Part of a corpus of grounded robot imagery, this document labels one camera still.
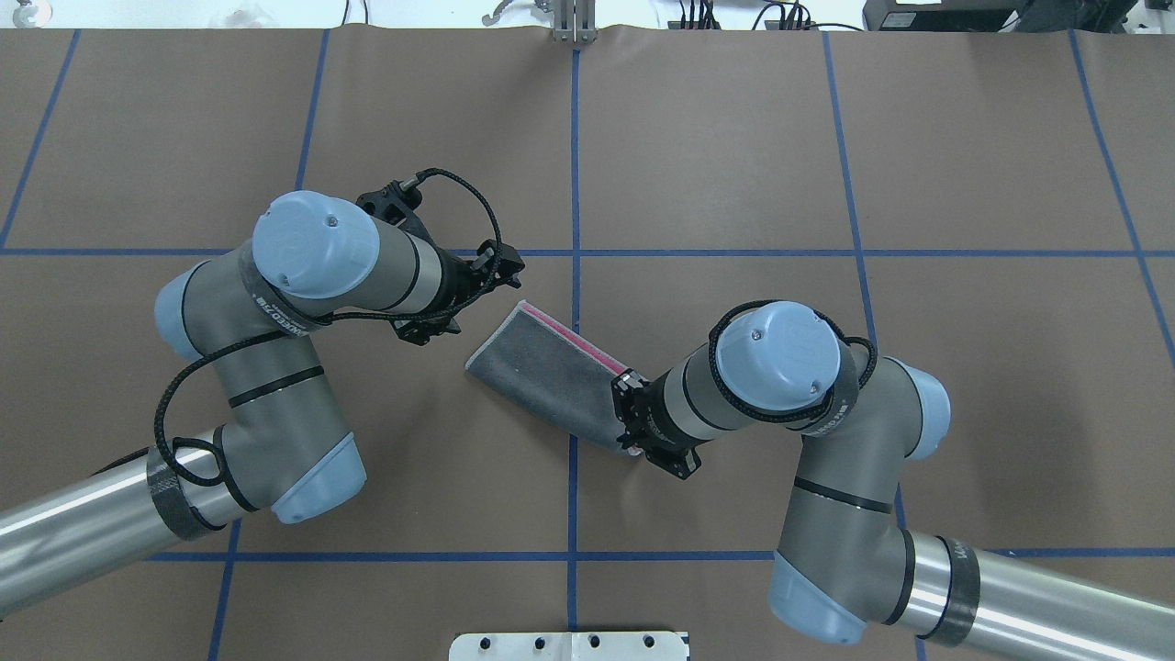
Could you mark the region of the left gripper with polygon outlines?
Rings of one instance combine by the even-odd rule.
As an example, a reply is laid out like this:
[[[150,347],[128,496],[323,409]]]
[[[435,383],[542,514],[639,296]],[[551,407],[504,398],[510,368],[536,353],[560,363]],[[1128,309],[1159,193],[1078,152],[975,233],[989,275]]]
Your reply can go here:
[[[462,333],[454,306],[492,292],[499,286],[521,289],[525,262],[521,252],[502,241],[484,241],[474,259],[459,259],[454,252],[436,250],[441,267],[438,289],[424,313],[395,315],[391,326],[400,340],[425,346],[436,336]]]

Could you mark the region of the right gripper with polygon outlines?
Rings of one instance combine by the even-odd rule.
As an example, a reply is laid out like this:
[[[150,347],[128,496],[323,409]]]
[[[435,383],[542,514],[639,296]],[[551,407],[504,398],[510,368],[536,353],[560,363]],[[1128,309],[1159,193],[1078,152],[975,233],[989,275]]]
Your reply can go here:
[[[615,443],[622,454],[645,456],[680,480],[700,468],[697,447],[713,440],[713,423],[691,397],[691,367],[673,367],[647,382],[627,367],[610,382],[615,414],[622,424]]]

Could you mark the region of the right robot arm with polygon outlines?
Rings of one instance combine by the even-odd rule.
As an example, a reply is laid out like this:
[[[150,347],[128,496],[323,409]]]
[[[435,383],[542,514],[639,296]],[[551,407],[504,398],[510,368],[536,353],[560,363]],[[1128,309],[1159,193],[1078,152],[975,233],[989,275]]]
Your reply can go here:
[[[733,306],[670,371],[627,369],[611,393],[622,447],[679,478],[750,424],[800,436],[767,596],[792,629],[857,645],[877,622],[1014,660],[1171,659],[1171,606],[898,526],[900,473],[944,440],[949,396],[811,306]]]

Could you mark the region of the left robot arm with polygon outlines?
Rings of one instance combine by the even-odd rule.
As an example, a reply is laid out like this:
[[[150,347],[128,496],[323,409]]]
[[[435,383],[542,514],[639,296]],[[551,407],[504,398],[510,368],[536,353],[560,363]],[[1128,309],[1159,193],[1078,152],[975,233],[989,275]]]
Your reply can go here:
[[[4,513],[4,615],[224,530],[257,510],[297,524],[365,483],[355,432],[311,335],[378,319],[403,342],[457,333],[456,313],[524,263],[499,235],[474,259],[430,238],[400,184],[357,202],[286,193],[231,252],[161,288],[161,338],[187,365],[152,441]]]

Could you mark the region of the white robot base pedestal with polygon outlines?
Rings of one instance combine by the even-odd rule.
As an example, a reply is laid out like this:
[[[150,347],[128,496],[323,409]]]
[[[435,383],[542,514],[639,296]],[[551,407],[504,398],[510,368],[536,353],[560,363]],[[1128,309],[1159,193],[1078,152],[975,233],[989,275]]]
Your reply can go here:
[[[466,633],[449,660],[691,660],[689,634],[672,630]]]

